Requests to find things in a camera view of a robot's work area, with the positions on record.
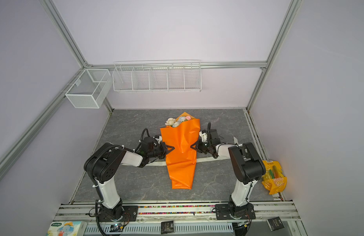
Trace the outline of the orange wrapping paper sheet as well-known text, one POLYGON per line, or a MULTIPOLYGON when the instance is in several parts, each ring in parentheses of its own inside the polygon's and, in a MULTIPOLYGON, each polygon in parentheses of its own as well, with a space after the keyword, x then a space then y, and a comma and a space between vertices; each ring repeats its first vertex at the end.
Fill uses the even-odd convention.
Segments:
POLYGON ((179 117, 186 116, 191 116, 191 120, 181 123, 178 127, 166 126, 160 129, 162 141, 175 148, 166 155, 172 189, 190 190, 193 187, 197 151, 190 146, 198 141, 201 126, 200 120, 187 112, 179 117))

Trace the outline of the white ribbon strip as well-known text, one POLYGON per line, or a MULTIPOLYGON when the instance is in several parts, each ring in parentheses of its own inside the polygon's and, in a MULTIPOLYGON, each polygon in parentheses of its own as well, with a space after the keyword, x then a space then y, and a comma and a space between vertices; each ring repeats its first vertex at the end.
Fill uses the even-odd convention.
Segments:
MULTIPOLYGON (((229 156, 219 156, 218 158, 210 157, 204 157, 204 158, 197 158, 196 163, 202 163, 202 162, 211 162, 211 161, 219 161, 219 160, 227 160, 230 159, 229 156)), ((156 161, 152 163, 148 163, 146 166, 166 166, 165 161, 156 161)))

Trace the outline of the cream fake rose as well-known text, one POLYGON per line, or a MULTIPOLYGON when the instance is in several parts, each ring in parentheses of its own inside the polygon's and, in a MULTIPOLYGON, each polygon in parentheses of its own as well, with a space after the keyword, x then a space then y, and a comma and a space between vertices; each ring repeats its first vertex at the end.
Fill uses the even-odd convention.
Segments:
POLYGON ((165 122, 166 126, 173 126, 176 122, 176 119, 174 118, 168 118, 167 121, 165 122))

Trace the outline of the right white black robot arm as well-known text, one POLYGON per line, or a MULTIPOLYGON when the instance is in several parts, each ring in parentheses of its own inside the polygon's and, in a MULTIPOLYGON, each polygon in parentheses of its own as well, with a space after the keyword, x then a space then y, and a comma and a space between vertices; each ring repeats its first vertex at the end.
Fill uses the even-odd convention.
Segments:
POLYGON ((199 153, 210 153, 213 158, 228 157, 231 160, 236 186, 228 202, 234 215, 240 211, 252 210, 250 195, 256 183, 266 173, 266 167, 252 142, 230 144, 221 142, 216 129, 205 130, 190 146, 199 153))

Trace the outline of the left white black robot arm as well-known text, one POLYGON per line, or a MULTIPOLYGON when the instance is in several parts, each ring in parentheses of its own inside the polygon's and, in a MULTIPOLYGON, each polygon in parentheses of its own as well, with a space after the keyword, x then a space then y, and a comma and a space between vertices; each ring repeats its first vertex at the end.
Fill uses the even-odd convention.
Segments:
POLYGON ((83 169, 93 182, 103 209, 118 211, 122 201, 114 177, 121 165, 142 168, 151 158, 163 159, 175 148, 163 142, 160 136, 145 137, 135 149, 105 143, 84 164, 83 169))

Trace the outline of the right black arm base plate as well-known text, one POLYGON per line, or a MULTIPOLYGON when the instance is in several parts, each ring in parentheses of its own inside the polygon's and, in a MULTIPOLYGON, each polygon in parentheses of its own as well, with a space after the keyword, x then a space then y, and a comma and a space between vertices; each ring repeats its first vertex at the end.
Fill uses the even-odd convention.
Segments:
POLYGON ((232 203, 216 204, 212 210, 217 220, 253 220, 256 218, 254 205, 248 203, 244 206, 236 206, 232 203))

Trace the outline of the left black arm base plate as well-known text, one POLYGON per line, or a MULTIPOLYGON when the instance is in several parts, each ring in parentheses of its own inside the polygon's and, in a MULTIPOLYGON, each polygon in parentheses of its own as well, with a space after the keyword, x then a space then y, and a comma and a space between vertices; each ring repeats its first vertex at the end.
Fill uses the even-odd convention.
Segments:
POLYGON ((98 211, 99 222, 134 222, 138 215, 139 206, 119 206, 115 209, 103 207, 98 211))

